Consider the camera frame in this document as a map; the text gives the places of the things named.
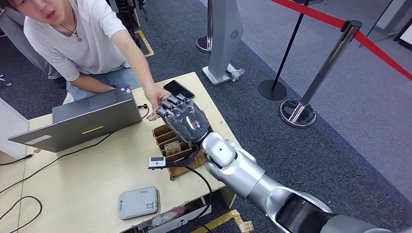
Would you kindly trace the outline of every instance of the robotic arm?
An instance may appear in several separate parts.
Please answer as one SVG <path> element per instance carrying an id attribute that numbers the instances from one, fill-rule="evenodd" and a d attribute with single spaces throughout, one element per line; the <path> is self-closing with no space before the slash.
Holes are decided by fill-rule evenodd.
<path id="1" fill-rule="evenodd" d="M 197 152 L 206 154 L 205 167 L 217 180 L 251 201 L 284 233 L 386 233 L 390 232 L 358 219 L 333 214 L 317 198 L 274 181 L 242 147 L 225 140 L 208 127 L 203 112 L 182 95 L 164 100 L 157 113 L 184 142 L 193 144 L 192 153 L 163 167 L 187 166 Z"/>

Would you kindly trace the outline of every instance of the small camera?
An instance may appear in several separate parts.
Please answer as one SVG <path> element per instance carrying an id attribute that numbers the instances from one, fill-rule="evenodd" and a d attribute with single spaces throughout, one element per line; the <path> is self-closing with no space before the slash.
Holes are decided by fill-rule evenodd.
<path id="1" fill-rule="evenodd" d="M 165 157 L 150 157 L 149 169 L 164 168 L 166 166 Z"/>

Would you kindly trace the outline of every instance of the cardboard box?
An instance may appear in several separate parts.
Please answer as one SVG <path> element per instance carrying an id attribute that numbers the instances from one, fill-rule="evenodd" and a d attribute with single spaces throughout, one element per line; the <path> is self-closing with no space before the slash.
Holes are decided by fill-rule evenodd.
<path id="1" fill-rule="evenodd" d="M 167 125 L 161 125 L 157 128 L 153 129 L 153 137 L 156 139 L 156 143 L 159 146 L 159 150 L 162 152 L 162 155 L 166 157 L 167 162 L 175 162 L 178 161 L 182 158 L 184 158 L 186 155 L 190 153 L 190 150 L 192 149 L 192 144 L 188 144 L 185 142 L 179 141 L 177 139 L 176 134 L 167 126 Z M 166 156 L 166 151 L 165 151 L 165 145 L 176 142 L 178 141 L 180 144 L 180 148 L 182 149 L 181 152 Z M 202 151 L 197 153 L 195 159 L 191 161 L 189 164 L 189 167 L 191 168 L 197 168 L 205 164 L 205 156 Z M 177 176 L 187 172 L 188 170 L 184 167 L 174 167 L 174 168 L 168 168 L 168 172 L 170 175 L 170 180 L 174 181 Z"/>

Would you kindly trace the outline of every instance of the gray laptop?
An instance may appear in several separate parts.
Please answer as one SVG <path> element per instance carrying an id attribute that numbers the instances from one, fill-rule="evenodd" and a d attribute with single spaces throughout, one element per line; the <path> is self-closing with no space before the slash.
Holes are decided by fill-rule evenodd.
<path id="1" fill-rule="evenodd" d="M 53 124 L 9 140 L 59 152 L 142 121 L 131 91 L 117 88 L 53 108 Z"/>

